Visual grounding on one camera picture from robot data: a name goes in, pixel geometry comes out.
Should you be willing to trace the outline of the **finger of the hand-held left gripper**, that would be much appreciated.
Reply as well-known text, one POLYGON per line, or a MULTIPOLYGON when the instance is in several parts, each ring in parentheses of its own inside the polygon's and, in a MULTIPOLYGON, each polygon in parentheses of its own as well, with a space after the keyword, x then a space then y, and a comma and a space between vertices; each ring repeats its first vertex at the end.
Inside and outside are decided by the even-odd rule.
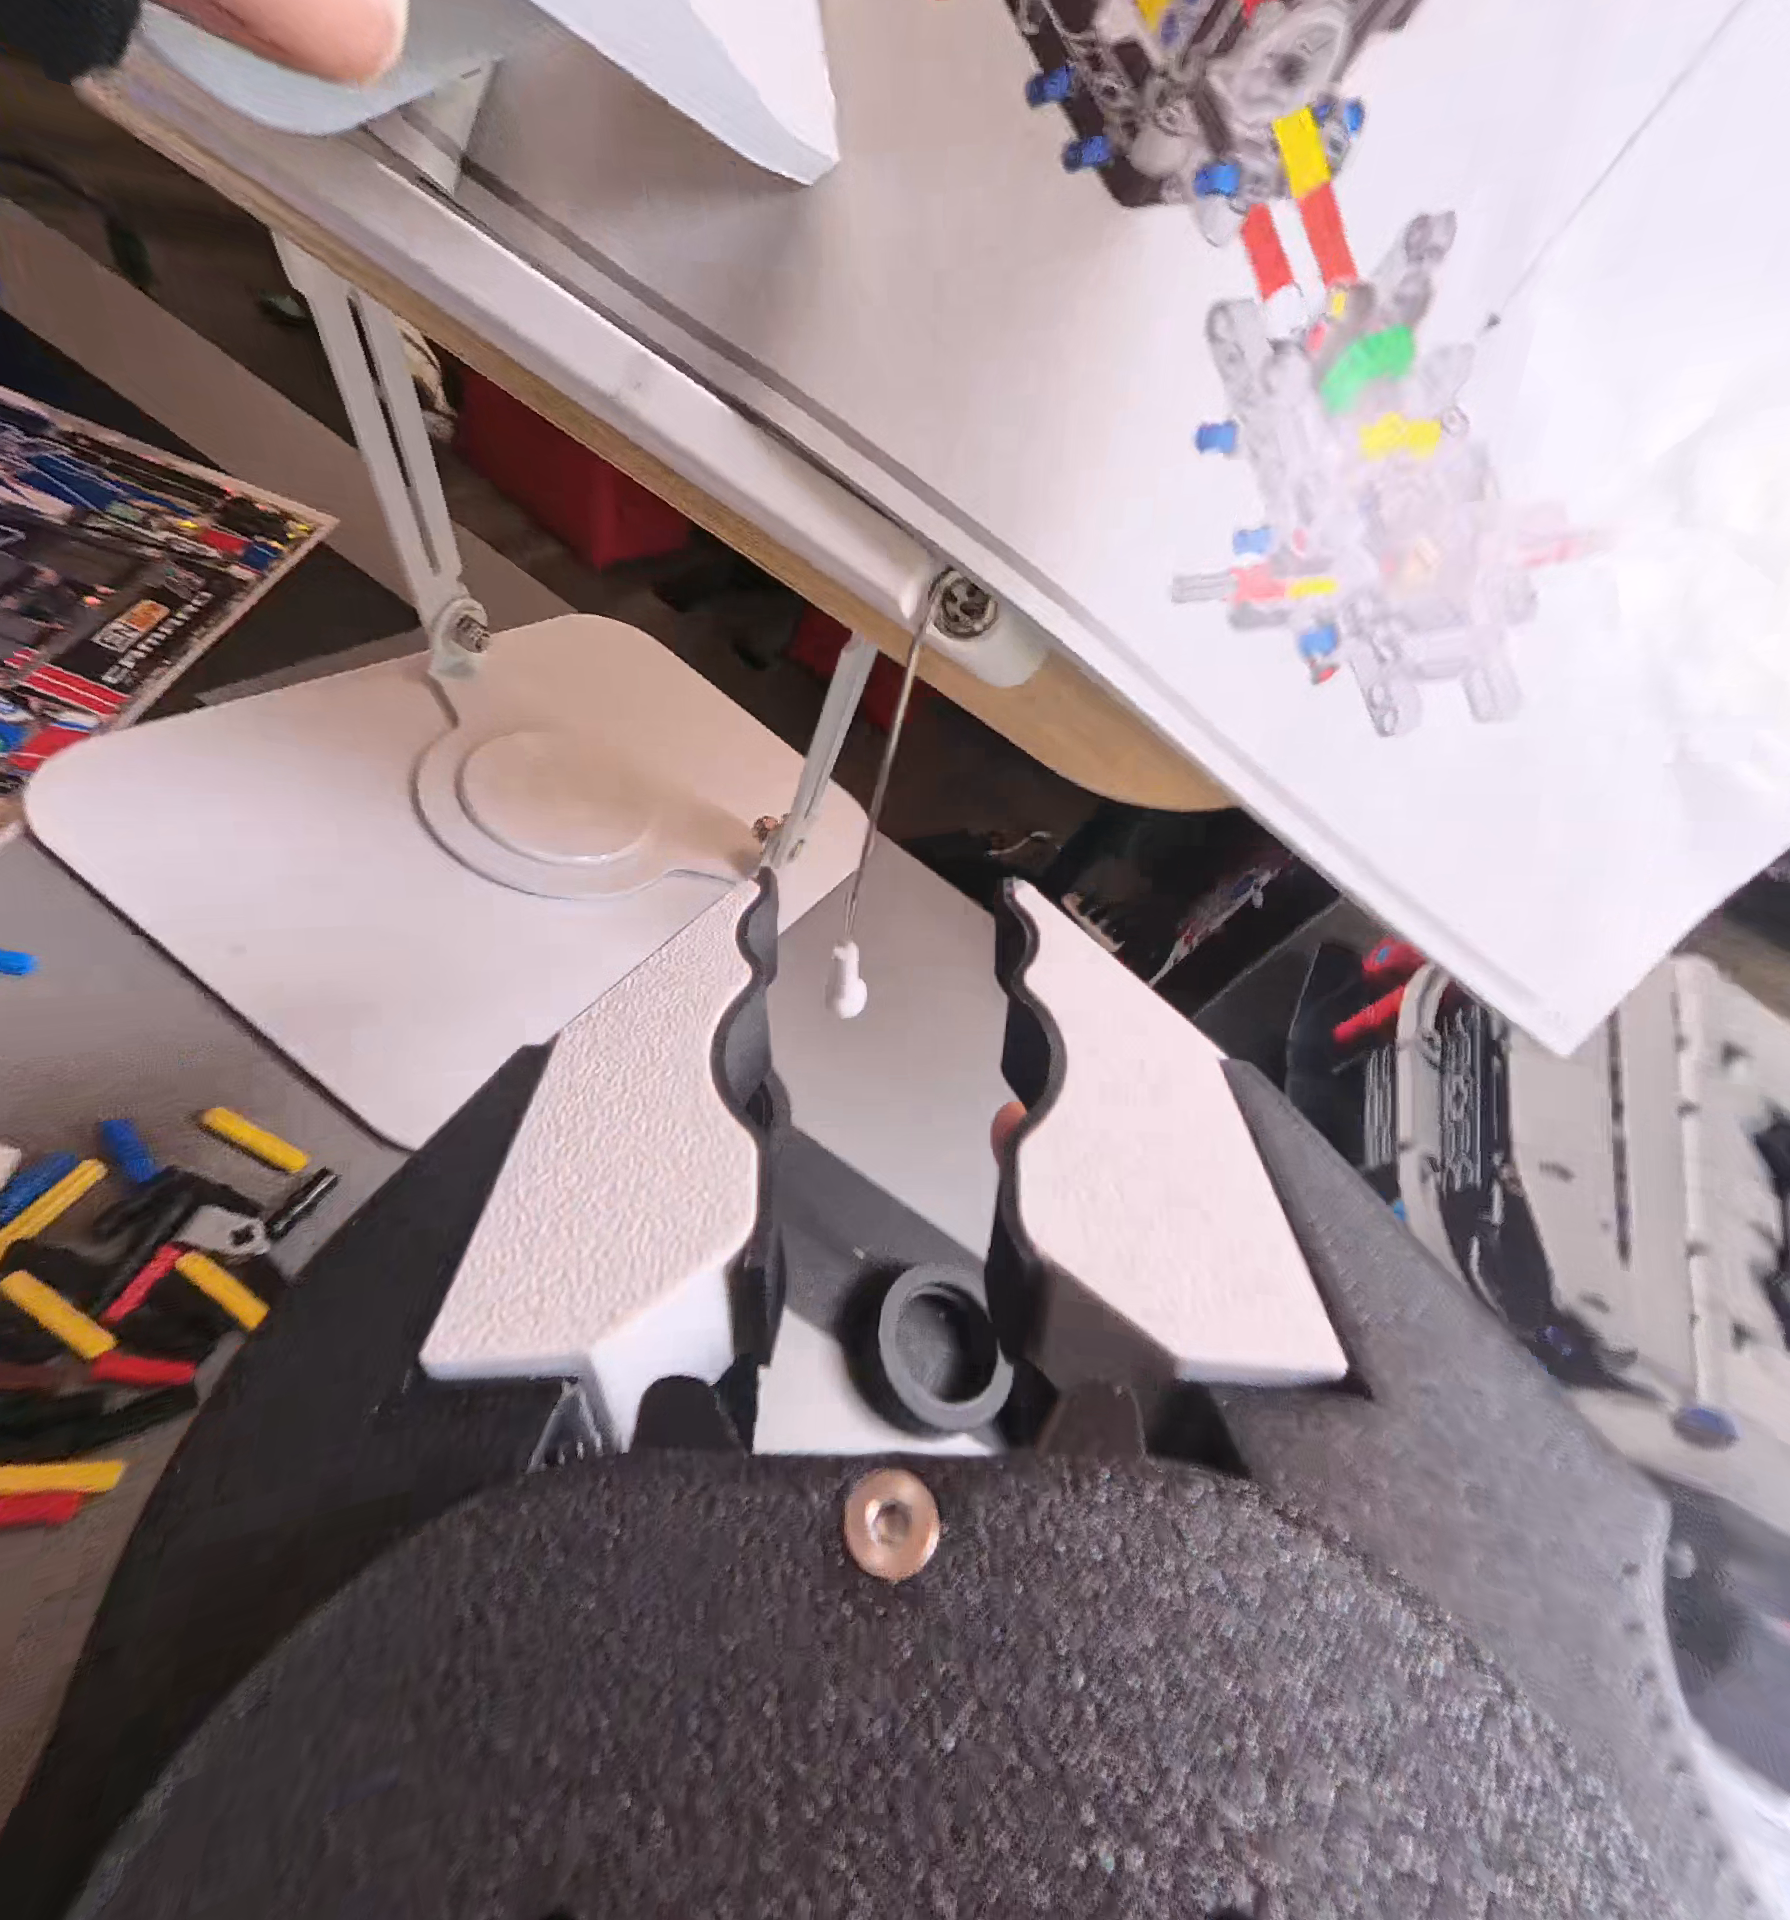
POLYGON ((314 79, 199 27, 143 27, 146 56, 209 99, 278 132, 325 137, 370 124, 495 65, 519 46, 516 27, 408 27, 402 53, 369 82, 314 79))
POLYGON ((819 2, 537 2, 537 13, 711 134, 800 185, 839 159, 819 2))

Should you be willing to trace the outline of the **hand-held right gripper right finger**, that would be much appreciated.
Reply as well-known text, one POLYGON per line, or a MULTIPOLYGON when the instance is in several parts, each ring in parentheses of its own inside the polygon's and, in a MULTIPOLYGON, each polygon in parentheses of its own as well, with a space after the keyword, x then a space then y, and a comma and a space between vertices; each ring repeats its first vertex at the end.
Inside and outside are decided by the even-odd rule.
POLYGON ((1035 886, 993 908, 1001 1077, 990 1316, 1055 1394, 1341 1387, 1350 1356, 1230 1084, 1190 1018, 1035 886))

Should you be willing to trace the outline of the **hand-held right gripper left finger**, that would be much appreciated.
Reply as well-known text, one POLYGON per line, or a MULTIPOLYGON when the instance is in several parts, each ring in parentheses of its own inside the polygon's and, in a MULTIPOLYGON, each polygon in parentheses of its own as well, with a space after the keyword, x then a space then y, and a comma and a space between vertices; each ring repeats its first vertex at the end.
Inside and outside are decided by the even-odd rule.
POLYGON ((570 1381, 625 1447, 659 1380, 754 1387, 783 1318, 778 884, 739 881, 575 1015, 418 1350, 427 1380, 570 1381))

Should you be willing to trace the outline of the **white book stand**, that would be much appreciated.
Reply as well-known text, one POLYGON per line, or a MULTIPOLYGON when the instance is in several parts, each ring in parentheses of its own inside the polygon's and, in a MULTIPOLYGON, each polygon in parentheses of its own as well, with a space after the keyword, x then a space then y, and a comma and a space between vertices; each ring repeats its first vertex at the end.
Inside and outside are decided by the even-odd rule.
POLYGON ((993 562, 955 565, 609 295, 463 205, 441 114, 275 132, 164 53, 90 105, 270 228, 335 376, 420 652, 122 733, 48 769, 43 844, 391 1145, 415 1148, 524 1043, 663 959, 736 881, 783 923, 873 828, 829 801, 878 649, 1054 772, 1163 808, 1216 780, 1075 664, 993 562), (801 761, 618 620, 500 627, 463 576, 398 321, 843 620, 801 761))

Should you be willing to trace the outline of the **lego instruction booklet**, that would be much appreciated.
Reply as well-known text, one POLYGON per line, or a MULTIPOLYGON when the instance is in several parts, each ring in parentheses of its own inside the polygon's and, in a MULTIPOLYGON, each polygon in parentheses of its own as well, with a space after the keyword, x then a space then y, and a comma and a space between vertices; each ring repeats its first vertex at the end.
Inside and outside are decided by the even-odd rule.
POLYGON ((1790 850, 1790 5, 823 5, 779 180, 536 5, 463 197, 1572 1045, 1790 850))

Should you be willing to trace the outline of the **black rubber lego tire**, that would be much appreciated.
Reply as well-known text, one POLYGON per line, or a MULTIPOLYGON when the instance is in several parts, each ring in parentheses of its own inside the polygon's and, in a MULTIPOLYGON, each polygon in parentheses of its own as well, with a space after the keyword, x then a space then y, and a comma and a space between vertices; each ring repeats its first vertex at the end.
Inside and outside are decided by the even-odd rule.
POLYGON ((869 1325, 867 1353, 901 1425, 951 1434, 1000 1417, 1016 1372, 966 1270, 939 1260, 899 1270, 869 1325))

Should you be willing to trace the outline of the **pile of small lego pins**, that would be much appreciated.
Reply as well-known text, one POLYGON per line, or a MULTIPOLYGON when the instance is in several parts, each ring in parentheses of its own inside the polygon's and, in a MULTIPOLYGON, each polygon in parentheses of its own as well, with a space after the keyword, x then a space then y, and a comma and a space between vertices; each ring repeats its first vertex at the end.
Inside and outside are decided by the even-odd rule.
POLYGON ((64 1528, 130 1475, 127 1447, 191 1415, 255 1334, 283 1252, 339 1192, 331 1165, 229 1108, 198 1151, 133 1118, 22 1151, 0 1189, 0 1536, 64 1528))

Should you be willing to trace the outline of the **black lego set box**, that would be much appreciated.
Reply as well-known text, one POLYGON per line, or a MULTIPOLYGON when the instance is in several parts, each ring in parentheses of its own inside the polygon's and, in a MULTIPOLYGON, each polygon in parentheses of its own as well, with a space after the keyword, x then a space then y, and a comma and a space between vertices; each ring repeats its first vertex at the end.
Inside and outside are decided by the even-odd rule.
POLYGON ((1371 1400, 1216 1391, 1264 1487, 1620 1775, 1683 1916, 1790 1916, 1790 1020, 1662 966, 1567 1060, 1435 968, 1362 1050, 1371 1400))

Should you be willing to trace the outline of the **person's left hand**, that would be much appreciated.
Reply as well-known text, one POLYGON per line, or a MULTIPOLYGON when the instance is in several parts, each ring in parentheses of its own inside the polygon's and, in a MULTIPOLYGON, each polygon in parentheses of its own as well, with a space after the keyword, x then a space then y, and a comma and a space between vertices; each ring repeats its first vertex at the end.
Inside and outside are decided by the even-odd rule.
POLYGON ((260 59, 359 86, 402 56, 405 2, 159 2, 163 13, 260 59))

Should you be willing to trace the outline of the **red storage box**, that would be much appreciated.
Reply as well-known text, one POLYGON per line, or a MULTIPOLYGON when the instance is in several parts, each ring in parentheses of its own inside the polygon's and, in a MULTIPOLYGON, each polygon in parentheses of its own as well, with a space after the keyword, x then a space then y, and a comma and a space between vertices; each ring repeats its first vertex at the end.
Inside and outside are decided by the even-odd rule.
POLYGON ((670 561, 691 519, 471 370, 459 370, 453 450, 592 570, 670 561))

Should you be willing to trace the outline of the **colourful sticker sheet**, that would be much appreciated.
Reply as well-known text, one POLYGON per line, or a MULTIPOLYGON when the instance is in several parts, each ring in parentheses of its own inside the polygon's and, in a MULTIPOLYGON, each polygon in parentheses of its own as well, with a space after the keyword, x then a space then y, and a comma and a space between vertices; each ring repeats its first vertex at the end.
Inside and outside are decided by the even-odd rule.
POLYGON ((0 388, 0 852, 43 765, 131 725, 334 527, 0 388))

